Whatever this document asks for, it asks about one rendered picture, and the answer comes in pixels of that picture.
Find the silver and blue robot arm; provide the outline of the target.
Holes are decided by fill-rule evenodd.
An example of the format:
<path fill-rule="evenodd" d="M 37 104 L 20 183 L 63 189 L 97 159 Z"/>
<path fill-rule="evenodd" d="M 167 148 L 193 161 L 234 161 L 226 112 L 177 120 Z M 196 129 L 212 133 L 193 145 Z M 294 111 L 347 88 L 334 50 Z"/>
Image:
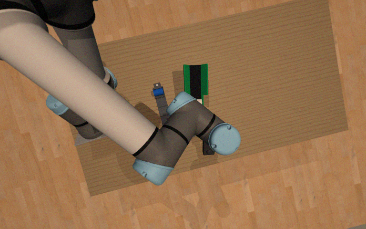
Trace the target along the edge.
<path fill-rule="evenodd" d="M 46 106 L 83 138 L 104 134 L 133 155 L 133 169 L 157 186 L 194 135 L 203 141 L 203 155 L 234 153 L 238 130 L 187 92 L 170 103 L 159 129 L 114 90 L 117 80 L 102 64 L 92 29 L 93 1 L 0 0 L 0 60 L 49 93 Z"/>

